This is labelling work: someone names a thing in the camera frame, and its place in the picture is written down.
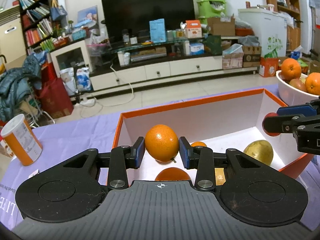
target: orange and white canister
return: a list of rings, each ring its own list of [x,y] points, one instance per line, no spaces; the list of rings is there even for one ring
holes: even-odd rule
[[[42,152],[42,145],[24,114],[18,114],[7,122],[0,135],[24,166],[34,163]]]

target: orange carton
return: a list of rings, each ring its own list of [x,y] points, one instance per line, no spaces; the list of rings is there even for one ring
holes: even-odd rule
[[[186,37],[187,38],[202,38],[201,24],[199,20],[186,21]]]
[[[274,77],[278,70],[278,58],[263,58],[260,59],[259,74],[262,77]]]

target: blue gripper pad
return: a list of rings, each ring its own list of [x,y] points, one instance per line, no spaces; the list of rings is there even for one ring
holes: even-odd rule
[[[310,105],[288,106],[288,107],[279,108],[277,111],[277,114],[278,115],[303,114],[305,117],[307,117],[307,116],[317,115],[317,110]]]
[[[139,144],[138,148],[137,148],[137,154],[136,154],[136,159],[135,159],[135,163],[136,163],[136,167],[139,168],[144,156],[144,152],[145,152],[145,145],[144,145],[144,138],[141,141],[141,143]]]
[[[188,150],[183,144],[181,138],[179,138],[179,152],[182,159],[183,166],[188,169],[189,168],[189,158],[188,158]]]

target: purple tablecloth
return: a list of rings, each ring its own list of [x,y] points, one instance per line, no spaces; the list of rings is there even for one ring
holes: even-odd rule
[[[257,88],[266,88],[279,97],[277,85]],[[167,104],[191,99],[198,98],[173,101]],[[15,204],[15,190],[36,169],[39,169],[40,172],[45,171],[88,148],[97,148],[99,152],[109,152],[112,149],[119,117],[120,112],[34,129],[35,135],[43,145],[43,152],[38,160],[30,166],[22,166],[18,159],[9,164],[0,184],[0,221],[9,229],[14,228],[16,224],[22,221],[22,216]],[[309,195],[309,203],[301,221],[310,229],[315,229],[320,222],[320,168],[316,163],[317,159],[310,162],[298,178],[298,181],[305,186]],[[106,184],[106,178],[107,170],[103,169],[99,183]]]

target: black tv screen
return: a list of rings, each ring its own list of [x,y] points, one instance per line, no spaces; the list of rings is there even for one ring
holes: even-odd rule
[[[193,0],[102,0],[110,38],[122,40],[122,30],[132,35],[149,30],[149,21],[164,18],[166,30],[180,28],[180,22],[195,19]]]

